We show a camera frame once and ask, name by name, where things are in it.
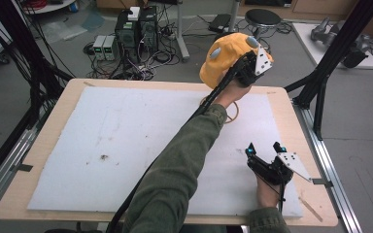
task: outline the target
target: person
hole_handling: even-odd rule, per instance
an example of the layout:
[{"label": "person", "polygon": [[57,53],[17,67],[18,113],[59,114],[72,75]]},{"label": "person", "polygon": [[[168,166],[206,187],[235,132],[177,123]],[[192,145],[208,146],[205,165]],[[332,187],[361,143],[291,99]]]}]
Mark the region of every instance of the person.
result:
[{"label": "person", "polygon": [[[205,156],[226,121],[226,109],[250,89],[233,80],[203,115],[192,118],[179,130],[136,190],[122,232],[180,231]],[[262,179],[257,183],[259,209],[249,215],[251,232],[289,232],[276,208],[278,194]]]}]

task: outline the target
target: black metal pole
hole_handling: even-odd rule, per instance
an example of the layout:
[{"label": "black metal pole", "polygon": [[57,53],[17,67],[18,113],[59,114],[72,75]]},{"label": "black metal pole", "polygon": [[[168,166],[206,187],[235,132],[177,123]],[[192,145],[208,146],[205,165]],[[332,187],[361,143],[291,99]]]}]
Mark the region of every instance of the black metal pole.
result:
[{"label": "black metal pole", "polygon": [[299,105],[303,109],[309,109],[311,101],[317,95],[317,105],[314,115],[314,132],[320,140],[322,140],[322,113],[326,83],[331,73],[335,70],[340,61],[345,58],[350,47],[372,17],[373,1],[358,1],[317,68],[304,79],[285,87],[286,91],[290,92],[304,85],[301,93],[293,99],[293,103]]}]

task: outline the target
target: gray floor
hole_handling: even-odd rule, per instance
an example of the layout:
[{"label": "gray floor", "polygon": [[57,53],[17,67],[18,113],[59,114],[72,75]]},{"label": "gray floor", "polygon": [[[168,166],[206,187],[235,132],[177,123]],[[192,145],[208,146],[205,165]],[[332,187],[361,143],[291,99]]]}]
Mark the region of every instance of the gray floor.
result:
[{"label": "gray floor", "polygon": [[[91,16],[90,10],[74,15],[59,11],[42,16],[41,21],[46,23],[68,18],[65,23],[73,26],[81,25]],[[185,19],[185,29],[199,20],[198,17]],[[114,21],[101,21],[100,25],[71,41],[51,44],[77,77],[83,78],[91,71],[90,61],[82,52],[83,47],[96,35],[114,32]],[[211,33],[202,22],[194,23],[192,28],[200,30],[186,34]],[[153,81],[200,83],[199,69],[213,39],[214,36],[185,36],[190,60],[158,68]],[[293,32],[288,35],[276,33],[267,41],[276,62],[273,69],[258,81],[258,85],[286,86],[307,76],[315,68]],[[42,41],[37,43],[48,55]],[[0,64],[0,147],[29,106],[28,89],[13,63]],[[295,97],[298,92],[295,90],[289,96]],[[333,72],[327,84],[322,135],[363,232],[373,232],[373,70],[336,69]],[[87,229],[94,226],[91,222],[84,224]],[[45,232],[58,227],[74,229],[75,222],[0,220],[0,232]],[[291,232],[344,232],[344,229],[342,224],[338,224],[332,228],[291,227]]]}]

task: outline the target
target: desk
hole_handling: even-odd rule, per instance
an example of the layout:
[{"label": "desk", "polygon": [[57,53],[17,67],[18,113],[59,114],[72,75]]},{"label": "desk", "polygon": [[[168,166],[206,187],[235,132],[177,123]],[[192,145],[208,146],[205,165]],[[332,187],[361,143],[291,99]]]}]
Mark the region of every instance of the desk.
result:
[{"label": "desk", "polygon": [[[70,81],[23,163],[30,172],[18,171],[0,201],[0,219],[110,221],[114,213],[29,211],[26,209],[43,167],[69,116],[86,86],[145,89],[208,90],[203,83],[159,83],[74,79]],[[287,93],[280,87],[255,86],[252,93],[267,94],[282,143],[296,151],[313,178],[320,174]],[[307,183],[294,176],[304,217],[287,219],[289,225],[334,226],[338,219],[323,185]],[[242,216],[187,216],[186,223],[248,224]]]}]

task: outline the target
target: stool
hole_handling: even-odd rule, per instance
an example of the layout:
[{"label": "stool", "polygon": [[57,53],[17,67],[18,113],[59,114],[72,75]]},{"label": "stool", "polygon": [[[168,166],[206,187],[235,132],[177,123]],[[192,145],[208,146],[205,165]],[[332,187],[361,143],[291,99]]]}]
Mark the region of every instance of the stool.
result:
[{"label": "stool", "polygon": [[276,27],[281,22],[281,18],[268,10],[252,9],[245,13],[245,21],[249,25],[256,27],[254,37],[258,39],[261,29]]}]

